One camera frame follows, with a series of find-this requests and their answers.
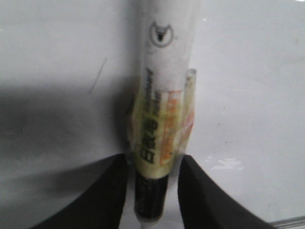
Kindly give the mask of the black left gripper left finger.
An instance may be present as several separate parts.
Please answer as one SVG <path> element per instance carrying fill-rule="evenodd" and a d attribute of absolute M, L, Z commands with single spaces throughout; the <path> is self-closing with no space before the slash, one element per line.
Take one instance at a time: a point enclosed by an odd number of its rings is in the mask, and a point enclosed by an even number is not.
<path fill-rule="evenodd" d="M 127 192 L 128 167 L 125 156 L 106 159 L 102 175 L 68 206 L 33 226 L 33 229 L 117 229 Z"/>

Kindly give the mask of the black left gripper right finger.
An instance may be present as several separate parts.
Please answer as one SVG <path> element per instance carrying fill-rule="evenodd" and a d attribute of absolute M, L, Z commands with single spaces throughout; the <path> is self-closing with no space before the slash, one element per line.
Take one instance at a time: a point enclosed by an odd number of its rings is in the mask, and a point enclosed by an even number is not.
<path fill-rule="evenodd" d="M 178 200 L 186 229 L 273 229 L 224 192 L 190 155 L 182 158 Z"/>

